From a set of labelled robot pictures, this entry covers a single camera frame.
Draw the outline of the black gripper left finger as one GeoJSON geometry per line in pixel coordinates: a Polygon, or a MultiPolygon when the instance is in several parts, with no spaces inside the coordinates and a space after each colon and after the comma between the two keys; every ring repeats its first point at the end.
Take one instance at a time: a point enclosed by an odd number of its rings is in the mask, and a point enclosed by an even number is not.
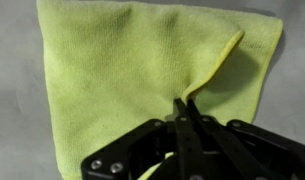
{"type": "Polygon", "coordinates": [[[206,180],[200,113],[193,101],[174,108],[174,120],[151,119],[86,157],[82,180],[206,180]]]}

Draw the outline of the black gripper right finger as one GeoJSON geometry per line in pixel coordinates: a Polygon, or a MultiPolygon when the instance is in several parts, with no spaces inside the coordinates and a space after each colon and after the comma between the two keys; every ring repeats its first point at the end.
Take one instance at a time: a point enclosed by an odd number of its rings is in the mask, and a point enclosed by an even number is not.
{"type": "Polygon", "coordinates": [[[305,180],[304,144],[237,119],[223,126],[192,100],[187,109],[241,180],[305,180]]]}

